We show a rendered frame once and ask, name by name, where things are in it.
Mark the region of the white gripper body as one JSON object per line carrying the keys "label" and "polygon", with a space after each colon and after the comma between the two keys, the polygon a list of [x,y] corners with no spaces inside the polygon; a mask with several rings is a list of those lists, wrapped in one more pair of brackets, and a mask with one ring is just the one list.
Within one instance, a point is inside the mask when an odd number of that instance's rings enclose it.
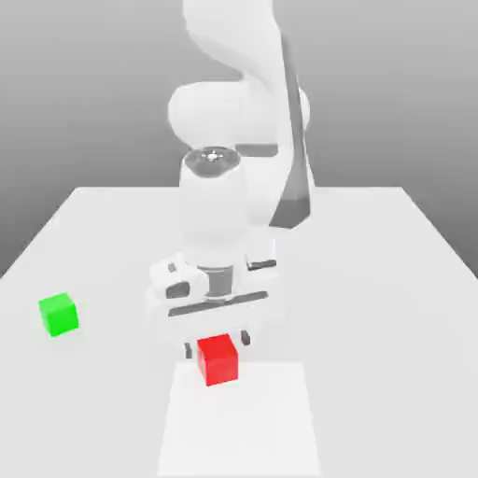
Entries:
{"label": "white gripper body", "polygon": [[147,322],[160,339],[173,344],[242,330],[254,335],[265,322],[285,316],[281,285],[258,285],[222,298],[207,298],[184,285],[172,290],[168,298],[164,289],[147,289]]}

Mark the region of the small green cube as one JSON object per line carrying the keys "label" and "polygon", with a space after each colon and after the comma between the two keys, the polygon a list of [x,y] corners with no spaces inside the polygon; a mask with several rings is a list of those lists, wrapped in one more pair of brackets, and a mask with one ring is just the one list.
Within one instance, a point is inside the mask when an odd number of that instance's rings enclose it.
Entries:
{"label": "small green cube", "polygon": [[76,305],[66,292],[42,299],[38,306],[44,327],[51,337],[79,327]]}

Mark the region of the small red cube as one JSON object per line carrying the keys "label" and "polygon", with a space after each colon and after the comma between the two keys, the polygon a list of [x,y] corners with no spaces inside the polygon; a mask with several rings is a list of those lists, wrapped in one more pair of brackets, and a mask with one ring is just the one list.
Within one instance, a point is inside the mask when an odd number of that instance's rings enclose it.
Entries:
{"label": "small red cube", "polygon": [[229,334],[197,341],[198,366],[208,387],[238,379],[238,352]]}

